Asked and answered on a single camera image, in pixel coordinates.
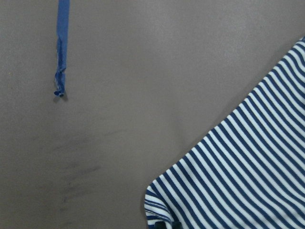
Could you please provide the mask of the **striped polo shirt white collar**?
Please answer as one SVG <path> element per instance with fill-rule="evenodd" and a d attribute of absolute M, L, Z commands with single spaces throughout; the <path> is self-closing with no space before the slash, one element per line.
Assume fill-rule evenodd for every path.
<path fill-rule="evenodd" d="M 305 41 L 146 189 L 150 229 L 305 226 Z"/>

